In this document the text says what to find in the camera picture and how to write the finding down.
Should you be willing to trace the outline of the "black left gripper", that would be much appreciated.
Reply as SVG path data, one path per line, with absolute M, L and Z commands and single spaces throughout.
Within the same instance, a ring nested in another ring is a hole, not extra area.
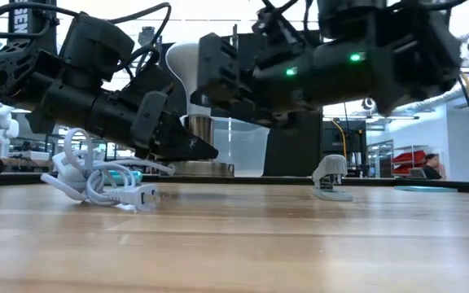
M 216 148 L 194 135 L 175 113 L 163 112 L 167 98 L 163 92 L 149 92 L 132 110 L 118 93 L 102 94 L 90 109 L 87 131 L 133 148 L 140 159 L 150 153 L 165 161 L 216 159 Z

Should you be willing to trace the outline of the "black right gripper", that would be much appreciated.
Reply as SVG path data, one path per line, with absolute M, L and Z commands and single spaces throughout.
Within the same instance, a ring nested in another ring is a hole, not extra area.
M 188 103 L 189 115 L 210 115 L 212 109 L 256 125 L 286 125 L 296 113 L 312 111 L 306 81 L 301 76 L 313 49 L 269 68 L 255 65 L 255 55 L 264 45 L 262 36 L 244 33 L 235 46 L 230 37 L 209 33 L 199 39 L 197 89 Z

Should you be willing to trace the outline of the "brass lamp socket base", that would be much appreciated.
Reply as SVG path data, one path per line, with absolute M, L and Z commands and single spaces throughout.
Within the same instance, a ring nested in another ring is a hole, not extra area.
M 214 145 L 214 119 L 205 115 L 186 115 L 180 118 L 182 124 L 192 134 L 203 139 L 209 145 Z M 181 177 L 233 177 L 235 167 L 233 164 L 210 160 L 188 160 L 171 162 L 174 176 Z

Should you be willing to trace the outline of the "white lightbulb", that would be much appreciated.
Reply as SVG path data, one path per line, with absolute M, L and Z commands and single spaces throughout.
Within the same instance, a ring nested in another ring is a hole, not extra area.
M 187 115 L 211 116 L 211 109 L 191 103 L 197 89 L 199 43 L 184 41 L 172 44 L 165 56 L 169 71 L 182 83 L 186 97 Z

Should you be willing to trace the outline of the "teal calculator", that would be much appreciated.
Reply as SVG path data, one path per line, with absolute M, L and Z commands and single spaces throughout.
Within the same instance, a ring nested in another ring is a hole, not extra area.
M 123 186 L 125 184 L 124 180 L 123 180 L 123 177 L 122 177 L 122 174 L 120 172 L 117 172 L 115 170 L 109 170 L 109 173 L 111 175 L 110 177 L 107 177 L 107 176 L 103 177 L 104 178 L 104 184 L 106 186 L 111 186 L 113 182 L 118 186 Z M 142 180 L 142 173 L 139 172 L 139 171 L 132 171 L 131 173 L 134 177 L 135 184 L 139 185 L 141 180 Z

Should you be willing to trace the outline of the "clear plastic bin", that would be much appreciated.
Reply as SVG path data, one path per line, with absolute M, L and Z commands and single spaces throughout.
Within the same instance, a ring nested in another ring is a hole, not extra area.
M 236 177 L 261 177 L 269 131 L 234 118 L 215 117 L 213 146 L 218 150 L 215 161 L 233 164 Z

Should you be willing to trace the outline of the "black room divider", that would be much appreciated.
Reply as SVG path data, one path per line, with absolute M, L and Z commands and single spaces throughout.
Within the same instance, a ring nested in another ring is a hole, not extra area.
M 318 107 L 321 104 L 320 80 L 313 75 L 313 56 L 302 67 L 301 74 L 306 81 L 307 99 L 312 103 L 312 111 L 296 113 L 296 119 L 286 125 L 259 125 L 269 129 L 265 153 L 264 175 L 271 177 L 303 177 L 315 168 L 320 157 L 321 116 Z M 211 116 L 232 118 L 212 109 Z

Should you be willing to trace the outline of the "grey stapler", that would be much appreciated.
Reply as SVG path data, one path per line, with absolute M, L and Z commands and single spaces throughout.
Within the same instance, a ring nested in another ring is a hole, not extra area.
M 353 196 L 349 192 L 335 188 L 342 183 L 347 174 L 347 161 L 343 155 L 325 156 L 311 175 L 313 182 L 311 195 L 327 201 L 353 201 Z

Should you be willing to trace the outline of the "black equipment rack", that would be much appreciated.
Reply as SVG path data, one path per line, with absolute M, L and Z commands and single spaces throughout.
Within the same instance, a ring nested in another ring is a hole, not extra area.
M 366 177 L 369 171 L 364 120 L 324 120 L 322 156 L 343 155 L 349 177 Z

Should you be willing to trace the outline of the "shelf with red bins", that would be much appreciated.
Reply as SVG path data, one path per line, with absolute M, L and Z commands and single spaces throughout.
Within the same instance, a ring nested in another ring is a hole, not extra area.
M 409 145 L 392 149 L 391 165 L 394 177 L 409 177 L 410 170 L 422 167 L 428 153 L 428 146 Z

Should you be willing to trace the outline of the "person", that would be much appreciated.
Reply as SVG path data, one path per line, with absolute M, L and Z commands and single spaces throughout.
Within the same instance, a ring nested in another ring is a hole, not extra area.
M 430 153 L 425 156 L 425 162 L 423 166 L 423 172 L 425 178 L 431 180 L 442 180 L 445 179 L 445 171 L 440 163 L 439 155 L 436 153 Z

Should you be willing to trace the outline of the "blue sticky note pad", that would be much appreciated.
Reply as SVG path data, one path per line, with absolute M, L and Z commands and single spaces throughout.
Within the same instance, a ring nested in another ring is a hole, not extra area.
M 394 186 L 394 190 L 428 193 L 457 193 L 458 189 L 438 186 Z

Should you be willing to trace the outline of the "black aluminium table frame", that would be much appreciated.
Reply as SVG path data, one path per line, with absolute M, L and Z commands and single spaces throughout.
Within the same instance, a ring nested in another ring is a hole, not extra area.
M 42 184 L 40 173 L 1 173 L 0 186 L 19 186 Z M 308 177 L 161 177 L 143 175 L 142 182 L 156 183 L 190 183 L 190 184 L 244 184 L 244 185 L 293 185 L 311 186 L 313 182 Z M 455 189 L 458 192 L 469 193 L 468 181 L 431 181 L 423 179 L 395 179 L 395 178 L 355 178 L 346 177 L 343 186 L 365 187 L 394 187 L 394 186 L 431 186 Z

